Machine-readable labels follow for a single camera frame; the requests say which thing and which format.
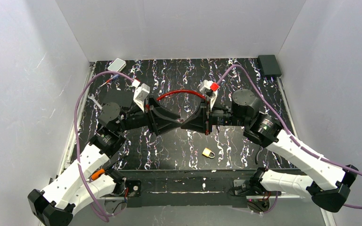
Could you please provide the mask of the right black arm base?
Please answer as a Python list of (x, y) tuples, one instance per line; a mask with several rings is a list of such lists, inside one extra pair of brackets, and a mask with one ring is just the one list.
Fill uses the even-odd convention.
[(229, 193), (233, 196), (260, 196), (266, 198), (267, 196), (281, 195), (280, 191), (266, 190), (258, 181), (247, 179), (233, 180), (233, 186), (229, 189)]

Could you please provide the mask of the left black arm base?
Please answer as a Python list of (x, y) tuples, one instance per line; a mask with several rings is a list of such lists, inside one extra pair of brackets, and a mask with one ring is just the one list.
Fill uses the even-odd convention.
[(127, 180), (125, 182), (127, 197), (140, 197), (141, 185), (142, 183), (140, 180)]

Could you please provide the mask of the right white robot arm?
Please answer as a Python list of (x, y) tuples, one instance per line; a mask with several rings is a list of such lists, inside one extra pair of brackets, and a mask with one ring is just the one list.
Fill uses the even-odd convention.
[(261, 106), (261, 100), (252, 91), (237, 90), (231, 96), (231, 107), (210, 106), (202, 101), (181, 128), (208, 135), (213, 126), (242, 126), (249, 141), (284, 157), (303, 172), (293, 175), (258, 168), (249, 180), (231, 189), (233, 195), (285, 192), (310, 198), (326, 211), (338, 212), (357, 175), (326, 163), (314, 151), (305, 152), (277, 119), (260, 112)]

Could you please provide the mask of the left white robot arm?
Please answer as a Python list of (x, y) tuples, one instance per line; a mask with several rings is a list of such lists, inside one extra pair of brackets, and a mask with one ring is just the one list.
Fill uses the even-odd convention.
[(33, 189), (27, 196), (33, 214), (46, 226), (67, 226), (73, 216), (96, 198), (126, 189), (126, 177), (108, 167), (85, 185), (93, 173), (116, 155), (125, 143), (122, 132), (147, 126), (150, 133), (164, 134), (178, 128), (181, 116), (161, 106), (149, 96), (142, 107), (103, 104), (98, 117), (99, 129), (89, 144), (61, 175), (41, 190)]

